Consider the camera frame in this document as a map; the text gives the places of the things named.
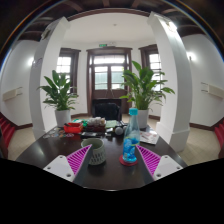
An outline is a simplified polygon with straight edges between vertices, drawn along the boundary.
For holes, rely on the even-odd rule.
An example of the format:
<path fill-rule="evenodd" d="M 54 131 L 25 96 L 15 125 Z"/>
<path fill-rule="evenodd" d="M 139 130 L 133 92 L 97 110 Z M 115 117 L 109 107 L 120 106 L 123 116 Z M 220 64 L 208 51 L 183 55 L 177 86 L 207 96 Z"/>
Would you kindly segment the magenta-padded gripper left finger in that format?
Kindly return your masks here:
<path fill-rule="evenodd" d="M 87 145 L 68 156 L 59 155 L 44 170 L 81 186 L 92 154 L 92 145 Z"/>

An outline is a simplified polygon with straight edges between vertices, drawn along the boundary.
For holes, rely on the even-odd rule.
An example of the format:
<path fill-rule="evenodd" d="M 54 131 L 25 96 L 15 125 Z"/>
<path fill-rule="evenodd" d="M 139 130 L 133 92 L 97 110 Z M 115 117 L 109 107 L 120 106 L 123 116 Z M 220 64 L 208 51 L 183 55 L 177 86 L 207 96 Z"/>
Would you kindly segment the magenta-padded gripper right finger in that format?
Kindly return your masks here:
<path fill-rule="evenodd" d="M 146 184 L 160 180 L 182 169 L 182 166 L 169 155 L 159 156 L 140 145 L 137 145 L 136 149 L 140 154 L 141 170 Z"/>

